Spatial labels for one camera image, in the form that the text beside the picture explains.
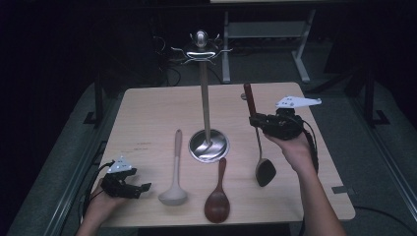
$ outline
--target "hand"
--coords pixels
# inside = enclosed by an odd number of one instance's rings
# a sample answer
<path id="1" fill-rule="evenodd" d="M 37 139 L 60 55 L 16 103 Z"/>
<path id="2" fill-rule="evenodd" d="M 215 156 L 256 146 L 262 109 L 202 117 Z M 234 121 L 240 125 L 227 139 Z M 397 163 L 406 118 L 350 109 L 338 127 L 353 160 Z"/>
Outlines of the hand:
<path id="1" fill-rule="evenodd" d="M 107 195 L 101 188 L 102 179 L 98 181 L 97 187 L 90 195 L 89 207 L 83 223 L 77 235 L 95 235 L 100 225 L 111 215 L 111 213 L 129 201 L 124 198 L 113 198 Z"/>
<path id="2" fill-rule="evenodd" d="M 280 140 L 267 134 L 264 135 L 282 149 L 285 159 L 295 172 L 300 174 L 305 171 L 314 170 L 310 145 L 304 133 L 301 133 L 297 138 L 288 141 Z"/>

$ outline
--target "handle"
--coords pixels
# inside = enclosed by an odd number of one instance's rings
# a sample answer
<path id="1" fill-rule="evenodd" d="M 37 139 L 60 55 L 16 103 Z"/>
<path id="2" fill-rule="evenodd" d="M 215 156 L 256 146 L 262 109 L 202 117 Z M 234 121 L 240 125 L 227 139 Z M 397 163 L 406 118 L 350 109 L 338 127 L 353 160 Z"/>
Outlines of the handle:
<path id="1" fill-rule="evenodd" d="M 182 131 L 177 130 L 175 133 L 175 156 L 180 156 L 182 145 Z"/>
<path id="2" fill-rule="evenodd" d="M 217 190 L 222 190 L 222 184 L 223 184 L 223 176 L 224 171 L 226 170 L 226 158 L 222 158 L 218 163 L 218 183 L 217 183 Z"/>
<path id="3" fill-rule="evenodd" d="M 172 186 L 180 186 L 179 184 L 179 163 L 182 145 L 182 131 L 177 130 L 175 133 L 175 157 L 174 157 L 174 176 L 172 178 Z"/>
<path id="4" fill-rule="evenodd" d="M 245 83 L 243 85 L 243 89 L 245 90 L 246 101 L 248 102 L 249 114 L 251 114 L 251 116 L 255 116 L 257 114 L 257 109 L 255 108 L 255 101 L 254 96 L 252 95 L 251 84 Z"/>

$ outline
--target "table top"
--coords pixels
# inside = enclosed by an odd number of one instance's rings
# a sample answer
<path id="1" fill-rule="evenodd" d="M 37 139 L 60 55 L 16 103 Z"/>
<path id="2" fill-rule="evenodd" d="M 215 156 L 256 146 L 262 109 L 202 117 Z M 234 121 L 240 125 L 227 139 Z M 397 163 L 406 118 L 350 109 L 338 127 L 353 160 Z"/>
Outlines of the table top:
<path id="1" fill-rule="evenodd" d="M 295 83 L 252 84 L 257 112 L 274 114 L 275 103 L 286 95 L 303 96 Z M 223 189 L 230 201 L 230 214 L 223 224 L 300 221 L 303 209 L 296 173 L 279 147 L 261 132 L 263 158 L 276 168 L 276 176 L 265 187 L 256 180 L 259 148 L 255 128 L 249 124 L 243 85 L 209 86 L 209 118 L 212 129 L 230 142 Z M 296 108 L 314 129 L 319 153 L 319 177 L 339 219 L 351 219 L 355 210 L 346 193 L 332 187 L 342 182 L 328 153 L 309 107 Z M 169 189 L 174 166 L 175 132 L 181 129 L 180 185 L 188 200 L 181 206 L 165 206 L 157 196 Z M 132 88 L 125 92 L 102 163 L 123 155 L 136 176 L 126 182 L 136 186 L 152 183 L 138 200 L 119 208 L 104 226 L 142 227 L 211 224 L 204 205 L 217 184 L 218 163 L 201 163 L 188 150 L 190 138 L 204 129 L 201 87 Z"/>

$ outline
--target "brown spoon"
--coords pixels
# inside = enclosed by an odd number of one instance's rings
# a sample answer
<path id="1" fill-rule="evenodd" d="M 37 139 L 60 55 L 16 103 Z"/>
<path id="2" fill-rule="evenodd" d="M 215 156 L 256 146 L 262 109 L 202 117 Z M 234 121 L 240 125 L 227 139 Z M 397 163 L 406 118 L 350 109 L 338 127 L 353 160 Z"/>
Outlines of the brown spoon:
<path id="1" fill-rule="evenodd" d="M 223 176 L 226 169 L 226 158 L 222 158 L 218 163 L 218 182 L 217 187 L 208 196 L 205 204 L 206 218 L 213 223 L 221 223 L 226 220 L 230 212 L 230 202 L 223 191 Z"/>

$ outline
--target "person's right hand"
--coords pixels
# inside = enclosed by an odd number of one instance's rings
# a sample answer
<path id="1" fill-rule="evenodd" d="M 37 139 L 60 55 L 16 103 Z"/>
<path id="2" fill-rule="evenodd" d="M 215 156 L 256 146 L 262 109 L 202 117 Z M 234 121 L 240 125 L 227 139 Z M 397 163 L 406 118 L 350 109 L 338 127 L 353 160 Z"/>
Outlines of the person's right hand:
<path id="1" fill-rule="evenodd" d="M 304 133 L 288 141 L 280 140 L 267 134 L 264 135 L 282 149 L 282 153 L 295 172 L 300 174 L 304 171 L 314 170 L 310 145 Z"/>

